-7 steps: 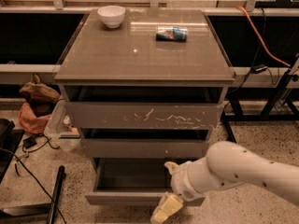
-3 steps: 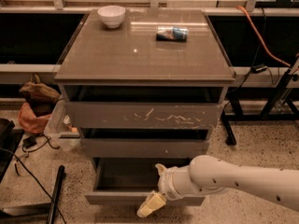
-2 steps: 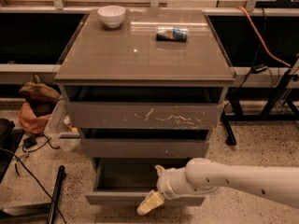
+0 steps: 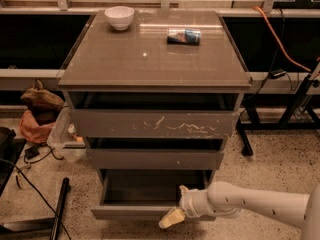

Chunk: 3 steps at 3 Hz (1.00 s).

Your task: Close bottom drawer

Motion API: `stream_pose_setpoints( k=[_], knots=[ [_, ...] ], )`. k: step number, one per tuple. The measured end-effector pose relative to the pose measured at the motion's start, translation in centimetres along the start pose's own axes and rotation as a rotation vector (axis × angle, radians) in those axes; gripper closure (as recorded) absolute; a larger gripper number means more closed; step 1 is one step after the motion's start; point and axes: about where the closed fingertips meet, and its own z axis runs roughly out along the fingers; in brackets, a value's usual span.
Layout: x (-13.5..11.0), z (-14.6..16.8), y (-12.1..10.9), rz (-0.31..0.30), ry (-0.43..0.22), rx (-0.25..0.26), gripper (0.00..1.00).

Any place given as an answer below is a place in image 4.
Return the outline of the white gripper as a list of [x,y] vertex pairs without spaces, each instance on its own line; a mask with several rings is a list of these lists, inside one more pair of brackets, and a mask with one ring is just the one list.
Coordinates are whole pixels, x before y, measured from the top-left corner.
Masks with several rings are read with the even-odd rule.
[[171,209],[158,223],[161,229],[167,229],[188,218],[200,218],[208,214],[208,198],[206,190],[188,189],[184,185],[179,186],[181,198],[180,208]]

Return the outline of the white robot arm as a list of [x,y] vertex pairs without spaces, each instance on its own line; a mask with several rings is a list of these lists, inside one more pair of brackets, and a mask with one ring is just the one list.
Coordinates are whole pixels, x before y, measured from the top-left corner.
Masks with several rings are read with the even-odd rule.
[[179,206],[159,222],[166,229],[186,218],[232,217],[248,210],[301,230],[300,240],[320,240],[320,185],[310,194],[241,188],[215,181],[206,189],[180,186]]

